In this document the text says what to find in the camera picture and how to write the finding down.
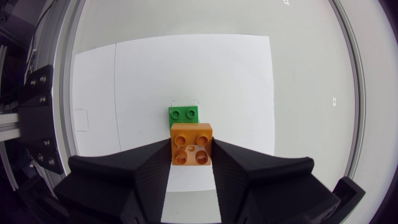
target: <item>orange brick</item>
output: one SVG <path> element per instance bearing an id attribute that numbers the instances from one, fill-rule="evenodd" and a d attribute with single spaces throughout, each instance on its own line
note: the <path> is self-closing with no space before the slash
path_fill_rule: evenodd
<path id="1" fill-rule="evenodd" d="M 170 129 L 173 165 L 210 165 L 213 130 L 210 124 L 174 123 Z"/>

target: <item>screw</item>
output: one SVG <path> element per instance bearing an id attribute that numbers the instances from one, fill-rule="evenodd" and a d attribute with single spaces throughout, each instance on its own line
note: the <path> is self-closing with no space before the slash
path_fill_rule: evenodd
<path id="1" fill-rule="evenodd" d="M 40 82 L 41 82 L 42 84 L 44 84 L 44 83 L 45 83 L 45 80 L 46 80 L 46 77 L 45 77 L 45 75 L 43 75 L 42 77 L 40 77 Z"/>
<path id="2" fill-rule="evenodd" d="M 40 162 L 43 162 L 43 156 L 39 153 L 39 155 L 37 155 L 37 159 L 40 161 Z"/>
<path id="3" fill-rule="evenodd" d="M 39 99 L 39 103 L 44 104 L 45 103 L 45 96 L 41 96 Z"/>
<path id="4" fill-rule="evenodd" d="M 55 165 L 55 162 L 54 162 L 54 160 L 51 157 L 49 157 L 49 164 L 50 164 L 50 166 L 54 166 Z"/>

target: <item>black mount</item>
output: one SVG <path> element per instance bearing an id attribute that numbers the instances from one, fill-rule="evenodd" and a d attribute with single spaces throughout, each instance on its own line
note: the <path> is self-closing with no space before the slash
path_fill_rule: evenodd
<path id="1" fill-rule="evenodd" d="M 311 158 L 268 156 L 214 139 L 212 163 L 223 223 L 339 223 L 364 191 L 347 177 L 333 193 Z M 160 223 L 170 171 L 170 140 L 103 157 L 69 158 L 54 192 L 85 223 Z"/>
<path id="2" fill-rule="evenodd" d="M 29 75 L 19 93 L 19 139 L 40 166 L 62 174 L 52 113 L 52 77 L 53 67 L 44 66 Z"/>

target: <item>green lego duplo brick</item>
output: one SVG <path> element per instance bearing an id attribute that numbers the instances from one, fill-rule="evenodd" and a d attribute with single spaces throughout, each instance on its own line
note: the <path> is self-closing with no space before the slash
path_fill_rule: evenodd
<path id="1" fill-rule="evenodd" d="M 169 107 L 170 128 L 174 123 L 199 123 L 198 106 Z"/>

